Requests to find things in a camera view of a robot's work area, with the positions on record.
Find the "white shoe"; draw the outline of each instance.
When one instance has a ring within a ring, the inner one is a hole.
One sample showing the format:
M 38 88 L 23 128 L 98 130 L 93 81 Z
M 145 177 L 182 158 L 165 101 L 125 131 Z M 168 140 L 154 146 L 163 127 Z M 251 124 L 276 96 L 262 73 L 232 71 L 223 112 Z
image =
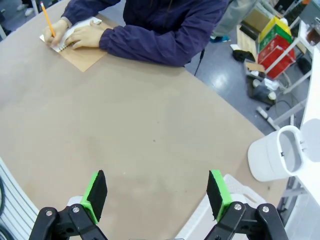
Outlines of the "white shoe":
M 26 17 L 30 16 L 32 13 L 34 12 L 34 9 L 32 7 L 27 8 L 27 10 L 25 10 L 24 15 Z
M 23 10 L 23 9 L 25 9 L 26 7 L 28 6 L 28 4 L 20 4 L 17 8 L 16 8 L 16 10 L 17 11 L 21 11 L 21 10 Z

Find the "person's left hand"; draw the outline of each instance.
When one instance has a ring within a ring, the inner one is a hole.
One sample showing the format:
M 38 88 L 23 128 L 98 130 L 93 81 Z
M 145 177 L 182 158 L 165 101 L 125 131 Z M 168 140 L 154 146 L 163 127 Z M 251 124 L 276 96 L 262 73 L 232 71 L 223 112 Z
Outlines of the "person's left hand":
M 80 47 L 98 48 L 99 42 L 105 29 L 94 23 L 92 20 L 90 26 L 78 27 L 74 32 L 65 40 L 64 44 L 69 45 L 74 43 L 72 49 Z

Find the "yellow pencil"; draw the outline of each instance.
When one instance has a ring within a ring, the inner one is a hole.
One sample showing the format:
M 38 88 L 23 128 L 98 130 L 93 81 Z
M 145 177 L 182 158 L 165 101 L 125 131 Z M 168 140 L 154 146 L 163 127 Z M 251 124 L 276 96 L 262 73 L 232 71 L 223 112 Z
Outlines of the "yellow pencil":
M 51 25 L 51 22 L 50 22 L 50 19 L 49 19 L 48 14 L 47 14 L 46 8 L 45 8 L 45 6 L 44 6 L 44 3 L 41 1 L 41 2 L 40 2 L 40 5 L 41 5 L 42 11 L 43 11 L 43 13 L 44 13 L 44 15 L 45 15 L 46 21 L 47 21 L 48 24 L 49 24 L 49 27 L 50 27 L 52 36 L 55 37 L 55 36 L 56 36 L 56 33 L 55 33 L 55 31 L 54 31 L 54 28 L 53 28 L 52 25 Z

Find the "spiral notebook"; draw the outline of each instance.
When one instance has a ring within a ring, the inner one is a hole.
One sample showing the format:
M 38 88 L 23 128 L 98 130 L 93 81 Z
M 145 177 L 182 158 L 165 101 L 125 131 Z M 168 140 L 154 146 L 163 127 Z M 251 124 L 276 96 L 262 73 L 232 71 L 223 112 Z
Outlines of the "spiral notebook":
M 77 24 L 73 25 L 70 29 L 68 29 L 63 38 L 61 39 L 59 45 L 51 47 L 57 53 L 59 53 L 63 58 L 69 61 L 71 64 L 76 66 L 81 72 L 85 72 L 88 68 L 90 68 L 93 64 L 95 64 L 99 59 L 101 59 L 104 55 L 107 54 L 106 51 L 101 50 L 96 47 L 80 47 L 75 50 L 72 49 L 72 43 L 69 45 L 65 45 L 66 39 L 74 32 L 76 28 L 89 26 L 90 21 L 97 25 L 102 25 L 105 28 L 113 28 L 108 26 L 106 23 L 102 22 L 102 20 L 96 17 L 90 17 L 87 20 L 80 21 Z M 39 37 L 42 41 L 45 41 L 44 36 L 41 35 Z

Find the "white trash can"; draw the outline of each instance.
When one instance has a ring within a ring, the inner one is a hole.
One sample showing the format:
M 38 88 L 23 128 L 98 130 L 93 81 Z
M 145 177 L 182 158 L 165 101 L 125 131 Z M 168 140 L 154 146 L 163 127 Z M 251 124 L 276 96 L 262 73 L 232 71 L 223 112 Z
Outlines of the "white trash can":
M 254 178 L 267 182 L 297 175 L 308 159 L 304 142 L 300 130 L 292 125 L 253 142 L 248 162 Z

